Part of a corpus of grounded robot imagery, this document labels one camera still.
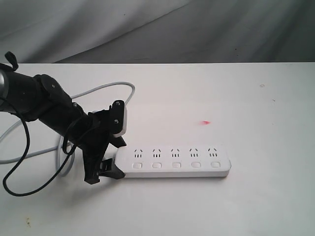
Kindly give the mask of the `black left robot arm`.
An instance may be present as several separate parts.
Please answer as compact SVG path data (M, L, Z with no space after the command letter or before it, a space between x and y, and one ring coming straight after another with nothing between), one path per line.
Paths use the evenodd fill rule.
M17 73L18 63L12 52L5 58L10 66L0 65L0 110L20 115L26 122L39 120L64 137L62 150L71 142L83 152L84 181L99 182L99 177L122 179L125 174L114 160L103 160L109 144L126 146L126 104L116 100L107 110L85 113L72 101L60 84L46 74L33 77Z

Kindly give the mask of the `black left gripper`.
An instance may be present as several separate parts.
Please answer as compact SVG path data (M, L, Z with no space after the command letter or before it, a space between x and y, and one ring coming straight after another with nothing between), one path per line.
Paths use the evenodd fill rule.
M116 166L113 158L101 161L108 143L116 148L126 146L122 136L114 137L109 133L112 111L112 108L88 114L82 108L71 108L68 111L69 124L64 134L64 153L72 154L71 151L67 151L67 142L71 142L73 148L82 150L84 181L87 183L98 183L98 175L108 178L125 177L123 171Z

